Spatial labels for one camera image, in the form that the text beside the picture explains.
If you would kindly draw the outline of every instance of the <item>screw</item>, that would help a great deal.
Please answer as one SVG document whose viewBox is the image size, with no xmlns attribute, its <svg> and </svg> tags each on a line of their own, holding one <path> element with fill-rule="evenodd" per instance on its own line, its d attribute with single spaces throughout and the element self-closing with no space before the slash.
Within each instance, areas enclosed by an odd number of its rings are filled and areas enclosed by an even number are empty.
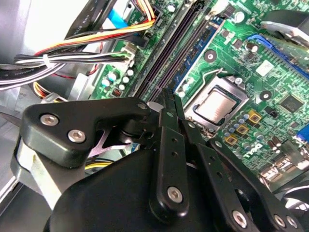
<svg viewBox="0 0 309 232">
<path fill-rule="evenodd" d="M 237 224 L 240 225 L 240 227 L 242 228 L 246 228 L 247 227 L 247 221 L 246 218 L 244 217 L 244 215 L 241 212 L 238 212 L 237 210 L 234 210 L 232 212 L 233 218 L 235 220 L 235 222 Z"/>
<path fill-rule="evenodd" d="M 193 123 L 193 122 L 188 122 L 188 124 L 189 124 L 189 127 L 191 127 L 191 128 L 195 128 L 195 125 L 194 125 L 194 123 Z"/>
<path fill-rule="evenodd" d="M 281 217 L 279 217 L 277 214 L 275 214 L 275 221 L 278 225 L 282 226 L 282 227 L 285 227 L 285 223 L 284 221 L 282 220 Z"/>
<path fill-rule="evenodd" d="M 138 103 L 137 106 L 138 106 L 140 109 L 142 109 L 142 110 L 147 109 L 147 107 L 146 107 L 144 104 L 142 104 L 142 103 Z"/>
<path fill-rule="evenodd" d="M 55 126 L 59 123 L 59 120 L 56 116 L 54 115 L 43 115 L 40 118 L 41 123 L 47 126 Z"/>
<path fill-rule="evenodd" d="M 80 130 L 71 130 L 68 133 L 68 138 L 73 142 L 77 144 L 81 144 L 86 140 L 86 135 L 84 132 Z"/>
<path fill-rule="evenodd" d="M 176 187 L 171 186 L 168 188 L 168 196 L 175 203 L 181 203 L 183 201 L 182 192 Z"/>
<path fill-rule="evenodd" d="M 234 82 L 236 85 L 240 85 L 242 83 L 242 79 L 240 77 L 237 77 Z"/>
<path fill-rule="evenodd" d="M 291 226 L 293 226 L 294 228 L 297 229 L 297 224 L 296 222 L 293 220 L 293 218 L 291 218 L 290 216 L 286 216 L 286 219 L 288 220 L 288 222 L 290 223 Z"/>
<path fill-rule="evenodd" d="M 170 116 L 170 117 L 174 117 L 174 115 L 173 115 L 172 113 L 170 113 L 170 112 L 167 112 L 167 114 L 168 114 L 168 116 Z"/>
<path fill-rule="evenodd" d="M 219 141 L 214 142 L 218 147 L 222 147 L 222 144 Z"/>
</svg>

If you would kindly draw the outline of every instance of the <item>cpu socket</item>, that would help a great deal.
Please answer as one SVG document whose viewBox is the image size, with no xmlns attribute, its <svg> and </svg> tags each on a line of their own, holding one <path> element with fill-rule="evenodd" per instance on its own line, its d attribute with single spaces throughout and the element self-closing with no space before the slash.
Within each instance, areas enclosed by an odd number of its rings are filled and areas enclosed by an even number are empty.
<svg viewBox="0 0 309 232">
<path fill-rule="evenodd" d="M 237 86 L 234 80 L 234 76 L 215 76 L 187 104 L 186 118 L 218 131 L 249 100 L 244 85 Z"/>
</svg>

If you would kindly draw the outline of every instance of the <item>black mount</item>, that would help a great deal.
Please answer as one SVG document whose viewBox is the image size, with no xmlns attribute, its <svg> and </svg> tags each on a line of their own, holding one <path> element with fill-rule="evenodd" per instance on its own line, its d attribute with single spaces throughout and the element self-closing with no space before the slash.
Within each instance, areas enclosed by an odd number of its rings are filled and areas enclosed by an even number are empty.
<svg viewBox="0 0 309 232">
<path fill-rule="evenodd" d="M 303 231 L 222 141 L 203 140 L 198 126 L 185 119 L 180 98 L 163 94 L 160 113 L 137 98 L 42 104 L 24 112 L 24 143 L 63 168 L 84 165 L 97 131 L 109 131 L 104 147 L 141 144 L 140 151 L 66 190 L 47 226 L 50 231 Z M 59 123 L 42 124 L 45 114 Z M 83 131 L 86 140 L 68 139 L 73 129 Z"/>
</svg>

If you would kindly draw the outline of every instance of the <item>motherboard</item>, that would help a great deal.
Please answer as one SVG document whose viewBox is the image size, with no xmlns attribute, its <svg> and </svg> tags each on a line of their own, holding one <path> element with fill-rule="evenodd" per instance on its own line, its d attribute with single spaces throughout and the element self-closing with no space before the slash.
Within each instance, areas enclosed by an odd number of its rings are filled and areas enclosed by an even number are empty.
<svg viewBox="0 0 309 232">
<path fill-rule="evenodd" d="M 146 45 L 116 43 L 113 51 L 130 59 L 102 68 L 92 98 L 160 102 L 169 88 L 205 140 L 222 138 L 271 191 L 307 171 L 308 0 L 151 4 L 156 23 L 142 35 Z M 127 24 L 143 17 L 132 8 Z"/>
</svg>

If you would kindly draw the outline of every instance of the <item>cable tie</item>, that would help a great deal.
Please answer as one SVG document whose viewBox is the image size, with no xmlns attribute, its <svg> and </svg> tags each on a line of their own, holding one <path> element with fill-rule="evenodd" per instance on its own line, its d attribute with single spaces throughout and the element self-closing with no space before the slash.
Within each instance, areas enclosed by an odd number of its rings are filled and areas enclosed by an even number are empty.
<svg viewBox="0 0 309 232">
<path fill-rule="evenodd" d="M 55 64 L 52 64 L 48 58 L 47 54 L 43 55 L 43 62 L 46 65 L 47 68 L 53 68 L 55 66 Z"/>
</svg>

